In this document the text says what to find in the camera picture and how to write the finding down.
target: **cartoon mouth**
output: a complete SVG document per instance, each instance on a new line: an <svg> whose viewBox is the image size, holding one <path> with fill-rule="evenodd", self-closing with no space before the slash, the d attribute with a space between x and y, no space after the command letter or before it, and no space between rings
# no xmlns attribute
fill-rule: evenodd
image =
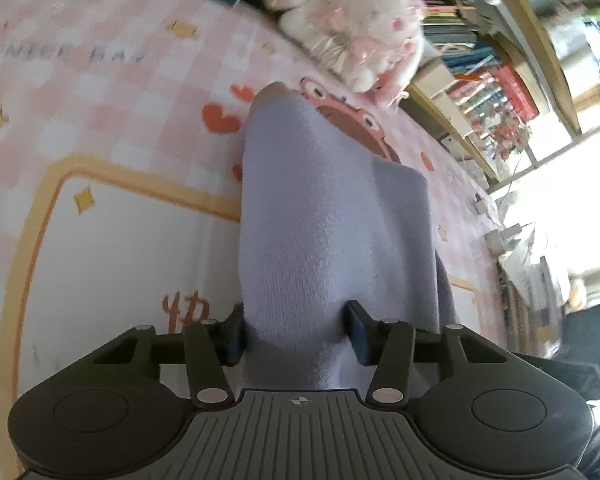
<svg viewBox="0 0 600 480"><path fill-rule="evenodd" d="M318 106L316 109L320 115L333 124L333 126L339 128L348 137L365 146L370 152L386 158L378 142L355 118L330 106Z"/></svg>

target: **folded garment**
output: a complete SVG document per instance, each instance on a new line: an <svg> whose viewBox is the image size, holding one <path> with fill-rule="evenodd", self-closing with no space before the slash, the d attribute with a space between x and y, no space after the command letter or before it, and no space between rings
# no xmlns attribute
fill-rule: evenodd
<svg viewBox="0 0 600 480"><path fill-rule="evenodd" d="M455 321L434 250L427 181L372 154L308 102L285 97L245 127L239 271L243 384L358 388L342 307L438 332Z"/></svg>

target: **ribbed gray panel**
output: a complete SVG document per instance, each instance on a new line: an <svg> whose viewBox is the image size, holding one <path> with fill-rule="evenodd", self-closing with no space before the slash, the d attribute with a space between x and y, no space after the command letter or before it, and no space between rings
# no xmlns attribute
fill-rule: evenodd
<svg viewBox="0 0 600 480"><path fill-rule="evenodd" d="M293 403L299 396L308 402ZM231 409L195 416L170 452L118 480L479 478L433 454L403 416L366 408L353 392L246 392ZM566 468L546 478L583 477Z"/></svg>

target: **silver screw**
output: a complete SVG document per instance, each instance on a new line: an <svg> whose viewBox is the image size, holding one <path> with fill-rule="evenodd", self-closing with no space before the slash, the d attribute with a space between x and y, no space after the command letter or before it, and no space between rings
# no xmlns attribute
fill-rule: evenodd
<svg viewBox="0 0 600 480"><path fill-rule="evenodd" d="M395 388L378 388L371 395L377 402L383 404L393 404L394 402L400 402L404 395L400 390Z"/></svg>
<svg viewBox="0 0 600 480"><path fill-rule="evenodd" d="M217 404L226 400L229 394L220 388L205 388L198 392L198 400L205 404Z"/></svg>

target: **cartoon eye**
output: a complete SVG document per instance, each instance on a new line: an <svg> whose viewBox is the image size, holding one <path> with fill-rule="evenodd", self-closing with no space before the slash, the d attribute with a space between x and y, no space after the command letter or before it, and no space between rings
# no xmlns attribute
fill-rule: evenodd
<svg viewBox="0 0 600 480"><path fill-rule="evenodd" d="M304 85L306 92L321 101L327 98L327 91L314 81L307 81Z"/></svg>
<svg viewBox="0 0 600 480"><path fill-rule="evenodd" d="M376 118L373 117L373 115L363 114L362 120L365 121L366 126L371 128L373 131L375 131L375 132L380 131L380 124L378 124L378 121L376 121Z"/></svg>

